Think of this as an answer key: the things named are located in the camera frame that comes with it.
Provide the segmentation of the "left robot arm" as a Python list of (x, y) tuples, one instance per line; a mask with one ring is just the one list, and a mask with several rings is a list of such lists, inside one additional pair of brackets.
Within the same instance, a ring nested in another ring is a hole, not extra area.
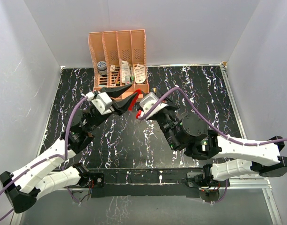
[(2, 191), (15, 213), (25, 212), (41, 197), (58, 189), (94, 183), (95, 178), (82, 163), (60, 172), (52, 171), (87, 148), (94, 139), (92, 132), (111, 115), (124, 114), (136, 102), (135, 92), (118, 100), (131, 86), (107, 87), (87, 93), (73, 108), (64, 133), (51, 147), (22, 168), (0, 175)]

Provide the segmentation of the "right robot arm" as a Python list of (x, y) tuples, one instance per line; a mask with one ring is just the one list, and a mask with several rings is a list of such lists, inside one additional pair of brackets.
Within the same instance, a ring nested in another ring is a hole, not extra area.
[(258, 174), (262, 177), (281, 177), (287, 173), (287, 157), (280, 155), (284, 147), (279, 137), (267, 145), (251, 140), (224, 138), (207, 127), (207, 123), (195, 114), (182, 119), (177, 117), (175, 105), (164, 105), (151, 119), (157, 121), (168, 145), (173, 151), (184, 151), (188, 157), (197, 160), (230, 158), (220, 164), (206, 164), (201, 174), (189, 175), (189, 183), (197, 187), (213, 186), (219, 182), (240, 175)]

